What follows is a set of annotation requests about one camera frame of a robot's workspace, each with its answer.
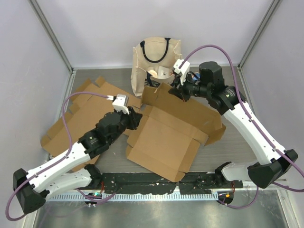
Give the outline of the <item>brown cardboard box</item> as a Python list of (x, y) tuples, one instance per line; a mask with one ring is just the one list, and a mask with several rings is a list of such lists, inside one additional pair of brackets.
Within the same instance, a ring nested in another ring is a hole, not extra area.
[(126, 158), (172, 182), (189, 172), (200, 146), (219, 141), (221, 115), (197, 100), (184, 102), (170, 86), (145, 87), (139, 126), (128, 133)]

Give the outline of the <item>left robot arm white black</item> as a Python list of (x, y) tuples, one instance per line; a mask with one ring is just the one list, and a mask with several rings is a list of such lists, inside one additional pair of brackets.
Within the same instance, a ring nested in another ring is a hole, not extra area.
[(143, 115), (130, 106), (127, 109), (127, 113), (106, 113), (94, 129), (47, 163), (13, 173), (13, 190), (24, 214), (39, 209), (48, 199), (66, 190), (83, 187), (95, 190), (100, 186), (100, 171), (92, 164), (73, 173), (68, 171), (108, 150), (125, 130), (137, 129)]

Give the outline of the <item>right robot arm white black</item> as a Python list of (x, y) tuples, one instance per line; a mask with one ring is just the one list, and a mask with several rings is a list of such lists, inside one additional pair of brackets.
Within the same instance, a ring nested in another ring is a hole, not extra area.
[(203, 97), (227, 119), (246, 140), (256, 160), (226, 162), (215, 169), (214, 181), (224, 188), (232, 181), (252, 181), (265, 189), (284, 175), (295, 162), (295, 150), (279, 144), (253, 114), (244, 96), (234, 86), (225, 85), (222, 68), (216, 62), (199, 65), (199, 74), (190, 71), (190, 63), (178, 59), (173, 65), (175, 79), (169, 93), (186, 102), (191, 96)]

